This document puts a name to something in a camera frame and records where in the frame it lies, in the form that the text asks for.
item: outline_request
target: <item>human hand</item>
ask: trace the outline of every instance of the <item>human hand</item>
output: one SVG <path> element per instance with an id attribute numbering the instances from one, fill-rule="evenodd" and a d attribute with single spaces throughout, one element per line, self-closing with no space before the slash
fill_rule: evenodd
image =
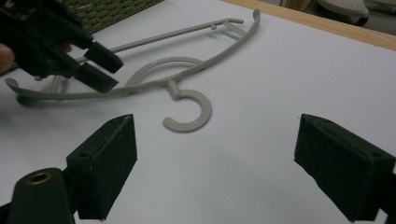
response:
<path id="1" fill-rule="evenodd" d="M 8 69 L 15 60 L 15 54 L 4 44 L 0 44 L 0 72 Z"/>

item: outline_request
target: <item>green woven mat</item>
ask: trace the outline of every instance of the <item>green woven mat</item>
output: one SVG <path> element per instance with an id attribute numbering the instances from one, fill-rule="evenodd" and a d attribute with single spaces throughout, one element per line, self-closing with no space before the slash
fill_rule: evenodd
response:
<path id="1" fill-rule="evenodd" d="M 66 6 L 82 21 L 83 27 L 91 34 L 105 29 L 163 0 L 66 0 Z M 14 64 L 0 76 L 14 70 Z"/>

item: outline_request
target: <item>hanger hook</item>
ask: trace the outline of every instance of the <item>hanger hook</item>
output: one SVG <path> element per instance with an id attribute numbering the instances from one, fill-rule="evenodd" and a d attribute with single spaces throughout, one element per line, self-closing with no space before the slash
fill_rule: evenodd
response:
<path id="1" fill-rule="evenodd" d="M 163 126 L 166 129 L 175 133 L 190 133 L 204 127 L 209 122 L 212 115 L 212 106 L 206 96 L 198 91 L 180 90 L 174 80 L 167 82 L 167 88 L 174 101 L 181 98 L 190 98 L 201 107 L 202 112 L 198 119 L 188 123 L 180 123 L 174 119 L 165 118 Z"/>

